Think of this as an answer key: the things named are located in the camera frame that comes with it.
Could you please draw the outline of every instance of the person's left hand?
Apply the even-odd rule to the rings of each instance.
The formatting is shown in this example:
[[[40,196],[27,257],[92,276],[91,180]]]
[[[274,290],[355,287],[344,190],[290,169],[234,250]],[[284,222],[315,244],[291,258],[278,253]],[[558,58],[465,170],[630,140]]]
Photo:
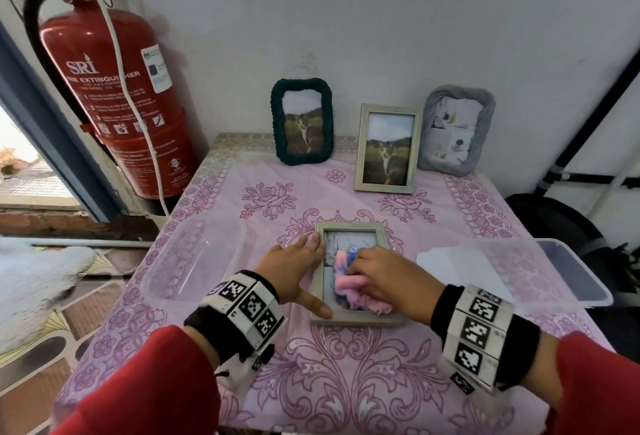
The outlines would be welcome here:
[[[302,235],[284,249],[280,245],[272,247],[253,271],[273,285],[281,304],[294,302],[319,317],[331,318],[333,312],[328,305],[300,288],[300,280],[308,269],[318,266],[326,249],[326,242],[317,232],[305,247],[306,243],[307,236]]]

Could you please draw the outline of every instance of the pink cloth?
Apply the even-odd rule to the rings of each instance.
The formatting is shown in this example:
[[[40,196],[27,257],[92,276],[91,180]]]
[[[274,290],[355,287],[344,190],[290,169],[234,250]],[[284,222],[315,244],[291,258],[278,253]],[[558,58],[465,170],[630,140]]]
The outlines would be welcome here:
[[[368,309],[378,315],[389,313],[393,307],[386,302],[372,299],[366,294],[360,293],[360,289],[371,283],[364,275],[347,275],[350,262],[346,251],[335,253],[335,263],[333,265],[333,281],[335,282],[335,293],[347,298],[352,309]]]
[[[459,245],[473,238],[531,236],[491,182],[416,171],[413,194],[354,192],[356,141],[336,137],[336,152],[321,164],[290,167],[275,156],[263,135],[228,134],[217,142],[185,190],[154,246],[94,335],[54,406],[64,417],[140,349],[151,332],[181,325],[189,312],[154,308],[141,291],[158,253],[167,262],[177,292],[188,275],[185,264],[202,244],[194,229],[167,246],[180,221],[203,212],[236,212],[246,221],[249,246],[239,268],[251,268],[274,244],[286,247],[310,234],[316,221],[380,221],[392,250],[411,261],[432,247]],[[351,146],[353,153],[340,153]],[[225,224],[220,223],[224,231]],[[560,277],[535,258],[505,268],[500,275],[514,295],[530,299],[555,295]],[[302,280],[308,288],[310,276]],[[539,434],[548,407],[515,388],[512,407],[498,418],[478,411],[437,367],[440,339],[413,322],[395,328],[316,327],[296,304],[284,306],[286,343],[263,366],[244,400],[223,390],[220,424],[276,432],[426,435],[441,433]],[[608,346],[583,309],[530,316],[543,330],[562,336],[583,331]]]

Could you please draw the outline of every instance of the gray picture frame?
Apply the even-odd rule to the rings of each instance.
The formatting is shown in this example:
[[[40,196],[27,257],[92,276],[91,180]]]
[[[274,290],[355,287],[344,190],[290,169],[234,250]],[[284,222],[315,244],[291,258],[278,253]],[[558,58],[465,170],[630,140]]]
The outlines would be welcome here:
[[[409,151],[408,168],[405,185],[386,185],[363,182],[364,162],[367,148],[367,131],[369,129],[369,116],[372,113],[412,115],[413,131],[411,147]],[[388,105],[373,105],[363,103],[360,110],[360,133],[358,136],[358,160],[356,163],[355,190],[369,192],[390,192],[396,194],[413,194],[415,186],[415,170],[418,163],[418,152],[420,150],[420,131],[422,129],[422,110],[419,108],[392,107]]]
[[[327,231],[370,231],[376,234],[376,242],[383,248],[390,249],[384,226],[381,222],[332,222],[316,221],[316,231],[324,238]],[[309,293],[324,300],[324,260],[313,272]],[[322,318],[311,314],[311,324],[316,326],[362,326],[362,327],[396,327],[406,322],[404,314],[391,312],[377,315],[369,310],[333,309],[332,318]]]

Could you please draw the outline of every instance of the tablecloth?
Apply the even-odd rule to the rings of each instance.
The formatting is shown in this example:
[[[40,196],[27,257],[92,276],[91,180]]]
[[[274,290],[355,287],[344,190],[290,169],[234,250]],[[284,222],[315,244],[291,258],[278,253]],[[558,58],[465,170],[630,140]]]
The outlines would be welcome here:
[[[187,217],[236,211],[259,232],[250,263],[275,243],[286,246],[313,232],[318,220],[380,221],[391,248],[411,260],[421,251],[466,238],[529,236],[492,184],[475,175],[418,171],[411,195],[354,192],[355,152],[355,137],[337,137],[328,161],[290,167],[276,158],[270,135],[221,135],[61,391],[56,419],[66,417],[78,400],[135,355],[154,329],[180,324],[184,314],[149,306],[140,285]],[[539,280],[541,292],[561,283],[559,277],[541,275]],[[543,429],[548,407],[523,388],[515,388],[512,407],[500,417],[476,409],[437,368],[441,342],[426,326],[311,327],[306,311],[297,305],[290,309],[285,311],[285,348],[260,371],[242,406],[223,392],[222,425],[405,435],[535,434]],[[531,319],[556,336],[580,330],[609,346],[585,310]]]

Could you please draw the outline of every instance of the sleeve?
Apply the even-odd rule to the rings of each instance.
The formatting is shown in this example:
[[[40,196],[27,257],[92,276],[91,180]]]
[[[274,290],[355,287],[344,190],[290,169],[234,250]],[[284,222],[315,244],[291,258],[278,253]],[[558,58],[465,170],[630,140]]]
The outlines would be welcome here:
[[[563,396],[547,419],[550,434],[633,431],[640,413],[640,365],[582,333],[560,340],[556,362]]]
[[[156,330],[106,383],[78,403],[53,435],[206,434],[218,428],[211,364],[178,326]]]

